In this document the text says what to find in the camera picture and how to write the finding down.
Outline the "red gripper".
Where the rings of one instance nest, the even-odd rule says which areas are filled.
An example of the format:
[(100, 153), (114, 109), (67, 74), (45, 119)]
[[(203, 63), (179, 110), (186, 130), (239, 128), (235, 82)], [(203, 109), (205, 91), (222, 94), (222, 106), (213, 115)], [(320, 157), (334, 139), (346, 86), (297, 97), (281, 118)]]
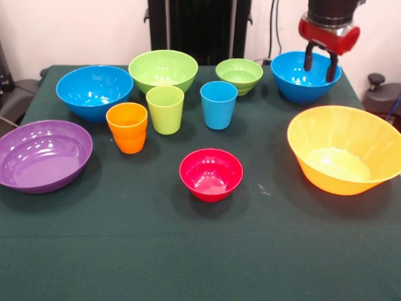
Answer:
[(318, 47), (330, 55), (330, 65), (326, 72), (326, 82), (337, 81), (338, 55), (352, 50), (360, 37), (360, 28), (353, 23), (339, 28), (322, 27), (312, 22), (308, 15), (302, 15), (298, 31), (302, 38), (308, 41), (305, 50), (304, 69), (310, 71), (313, 62), (313, 48)]

